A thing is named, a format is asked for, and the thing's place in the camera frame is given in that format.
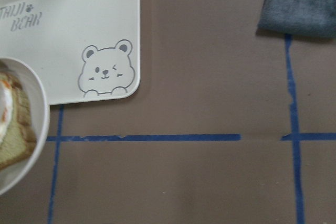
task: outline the bear ear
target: bear ear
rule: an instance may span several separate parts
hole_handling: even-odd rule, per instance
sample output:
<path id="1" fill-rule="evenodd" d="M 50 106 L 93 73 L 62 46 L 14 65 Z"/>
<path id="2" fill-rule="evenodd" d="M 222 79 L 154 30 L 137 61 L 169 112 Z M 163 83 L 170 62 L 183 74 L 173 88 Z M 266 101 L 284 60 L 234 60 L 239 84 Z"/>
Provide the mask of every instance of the bear ear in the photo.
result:
<path id="1" fill-rule="evenodd" d="M 129 55 L 132 51 L 132 43 L 129 40 L 123 39 L 116 44 L 116 48 Z"/>
<path id="2" fill-rule="evenodd" d="M 88 46 L 84 49 L 82 53 L 82 59 L 83 61 L 87 61 L 92 55 L 94 55 L 98 51 L 98 48 L 95 46 Z"/>

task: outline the blue tape line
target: blue tape line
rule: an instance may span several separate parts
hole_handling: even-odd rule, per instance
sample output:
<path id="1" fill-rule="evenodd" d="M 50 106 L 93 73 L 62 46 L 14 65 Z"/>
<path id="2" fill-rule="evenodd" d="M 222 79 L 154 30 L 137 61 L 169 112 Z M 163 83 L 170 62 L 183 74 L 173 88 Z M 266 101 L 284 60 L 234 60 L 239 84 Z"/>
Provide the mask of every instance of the blue tape line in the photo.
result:
<path id="1" fill-rule="evenodd" d="M 50 136 L 47 141 L 54 142 L 113 142 L 113 141 L 238 141 L 240 134 L 190 134 L 190 135 L 129 135 L 129 136 Z"/>
<path id="2" fill-rule="evenodd" d="M 283 136 L 282 141 L 291 140 L 291 134 Z M 301 133 L 301 141 L 336 141 L 336 133 Z"/>
<path id="3" fill-rule="evenodd" d="M 64 105 L 61 105 L 59 108 L 58 113 L 58 125 L 57 125 L 57 137 L 56 147 L 55 147 L 55 157 L 54 157 L 54 168 L 53 168 L 53 178 L 51 181 L 51 192 L 50 192 L 50 199 L 49 199 L 49 210 L 48 210 L 48 224 L 52 224 L 52 218 L 54 214 L 54 199 L 55 199 L 55 192 L 56 192 L 56 181 L 57 181 L 57 173 L 58 173 L 58 161 L 59 161 L 59 150 L 61 144 L 61 134 L 62 134 L 62 125 L 63 125 L 63 111 Z"/>
<path id="4" fill-rule="evenodd" d="M 59 107 L 58 113 L 58 123 L 57 123 L 57 136 L 62 136 L 62 127 L 63 127 L 63 113 L 64 113 L 64 104 Z"/>
<path id="5" fill-rule="evenodd" d="M 292 97 L 292 104 L 290 105 L 290 121 L 291 121 L 291 140 L 293 151 L 295 194 L 296 194 L 297 224 L 304 224 L 305 213 L 303 206 L 303 191 L 301 183 L 301 150 L 300 150 L 301 135 L 299 127 L 296 85 L 289 53 L 291 43 L 292 43 L 292 36 L 290 34 L 285 34 L 288 91 Z"/>

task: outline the bear face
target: bear face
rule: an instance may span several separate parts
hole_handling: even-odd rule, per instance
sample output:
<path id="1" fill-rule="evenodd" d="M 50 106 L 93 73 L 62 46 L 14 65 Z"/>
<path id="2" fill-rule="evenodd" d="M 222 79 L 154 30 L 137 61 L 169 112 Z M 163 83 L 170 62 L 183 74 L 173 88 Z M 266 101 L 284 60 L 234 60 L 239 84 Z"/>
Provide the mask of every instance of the bear face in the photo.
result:
<path id="1" fill-rule="evenodd" d="M 88 46 L 82 53 L 84 65 L 78 78 L 79 89 L 84 92 L 112 94 L 116 89 L 127 93 L 135 77 L 130 53 L 132 44 L 128 40 L 119 41 L 115 47 L 98 49 Z"/>

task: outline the gray cloth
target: gray cloth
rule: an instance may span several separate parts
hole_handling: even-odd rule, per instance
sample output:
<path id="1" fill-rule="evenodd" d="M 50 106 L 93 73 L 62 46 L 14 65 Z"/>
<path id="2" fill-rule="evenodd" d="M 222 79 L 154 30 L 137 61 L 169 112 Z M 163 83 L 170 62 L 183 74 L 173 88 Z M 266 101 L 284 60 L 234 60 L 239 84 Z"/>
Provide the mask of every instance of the gray cloth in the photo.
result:
<path id="1" fill-rule="evenodd" d="M 336 0 L 265 0 L 259 28 L 312 37 L 336 37 Z"/>

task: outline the cake slice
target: cake slice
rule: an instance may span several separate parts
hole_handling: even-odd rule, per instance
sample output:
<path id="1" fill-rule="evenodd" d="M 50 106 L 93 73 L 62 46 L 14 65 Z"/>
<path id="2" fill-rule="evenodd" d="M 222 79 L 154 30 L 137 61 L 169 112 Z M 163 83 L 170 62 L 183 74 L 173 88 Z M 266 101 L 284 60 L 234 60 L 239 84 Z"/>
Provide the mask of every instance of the cake slice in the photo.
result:
<path id="1" fill-rule="evenodd" d="M 20 81 L 0 72 L 0 169 L 31 156 L 36 145 L 30 105 Z"/>

